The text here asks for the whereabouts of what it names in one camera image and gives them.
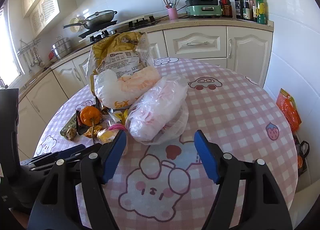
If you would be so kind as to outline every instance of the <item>hanging rack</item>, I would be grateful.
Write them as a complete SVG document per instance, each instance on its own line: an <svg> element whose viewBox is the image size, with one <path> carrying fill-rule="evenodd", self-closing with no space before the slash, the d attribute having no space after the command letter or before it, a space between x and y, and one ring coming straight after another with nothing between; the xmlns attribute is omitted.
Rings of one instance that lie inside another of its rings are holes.
<svg viewBox="0 0 320 230"><path fill-rule="evenodd" d="M21 47L17 50L17 55L22 54L26 51L28 51L29 49L31 49L34 46L38 46L38 43L40 42L40 39L34 39L33 41L29 42L29 43L25 43L22 39L20 40L21 42Z"/></svg>

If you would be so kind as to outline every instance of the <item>power cord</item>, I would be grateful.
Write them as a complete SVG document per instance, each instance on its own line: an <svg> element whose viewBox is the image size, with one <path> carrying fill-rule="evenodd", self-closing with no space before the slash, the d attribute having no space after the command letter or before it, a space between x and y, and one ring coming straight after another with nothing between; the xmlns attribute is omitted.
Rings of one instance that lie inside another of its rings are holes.
<svg viewBox="0 0 320 230"><path fill-rule="evenodd" d="M161 17L161 18L155 19L155 21L160 20L160 19L162 19L162 18L164 18L164 17L167 17L167 16L169 16L169 15L166 15L166 16L163 16L163 17Z"/></svg>

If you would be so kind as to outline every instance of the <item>blue gripper pad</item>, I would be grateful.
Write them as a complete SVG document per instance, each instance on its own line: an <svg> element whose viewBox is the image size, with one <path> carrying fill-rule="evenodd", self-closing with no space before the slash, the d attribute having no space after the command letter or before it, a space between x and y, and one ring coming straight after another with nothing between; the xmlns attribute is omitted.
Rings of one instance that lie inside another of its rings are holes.
<svg viewBox="0 0 320 230"><path fill-rule="evenodd" d="M71 155L73 153L76 153L76 152L79 152L79 151L82 151L85 149L85 146L83 144L79 144L77 146L74 146L74 147L71 147L69 149L66 149L64 151L61 151L59 154L58 154L58 159L67 159L69 157L71 157Z"/></svg>
<svg viewBox="0 0 320 230"><path fill-rule="evenodd" d="M201 130L196 131L194 142L208 178L212 179L213 182L217 184L220 180L220 176L218 174L218 165L210 151L210 147L208 146L212 143L208 142Z"/></svg>
<svg viewBox="0 0 320 230"><path fill-rule="evenodd" d="M119 137L117 138L115 144L113 145L108 158L104 163L104 172L102 175L102 181L104 184L108 182L109 179L113 178L116 172L116 168L121 159L121 155L127 144L127 135L124 131L121 131Z"/></svg>

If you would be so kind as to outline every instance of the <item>cabinet vent panel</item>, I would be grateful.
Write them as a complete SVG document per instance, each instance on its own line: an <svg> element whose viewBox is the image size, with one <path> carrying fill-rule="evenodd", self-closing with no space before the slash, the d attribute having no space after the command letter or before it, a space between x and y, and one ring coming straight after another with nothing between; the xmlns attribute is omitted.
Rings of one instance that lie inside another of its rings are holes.
<svg viewBox="0 0 320 230"><path fill-rule="evenodd" d="M41 17L39 14L39 10L33 13L31 20L32 20L32 26L35 32L41 29Z"/></svg>
<svg viewBox="0 0 320 230"><path fill-rule="evenodd" d="M44 2L42 3L42 9L44 14L44 20L49 20L55 10L53 0L44 0Z"/></svg>

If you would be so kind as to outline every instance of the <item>orange bag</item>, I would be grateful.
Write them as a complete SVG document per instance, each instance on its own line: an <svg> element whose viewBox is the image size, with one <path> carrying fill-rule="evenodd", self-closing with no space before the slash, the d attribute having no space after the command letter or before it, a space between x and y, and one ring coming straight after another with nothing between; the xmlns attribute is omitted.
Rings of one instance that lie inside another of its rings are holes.
<svg viewBox="0 0 320 230"><path fill-rule="evenodd" d="M281 88L276 101L276 105L280 108L281 112L287 119L291 131L295 132L296 130L298 130L299 125L301 124L301 119L298 114L297 106L293 97Z"/></svg>

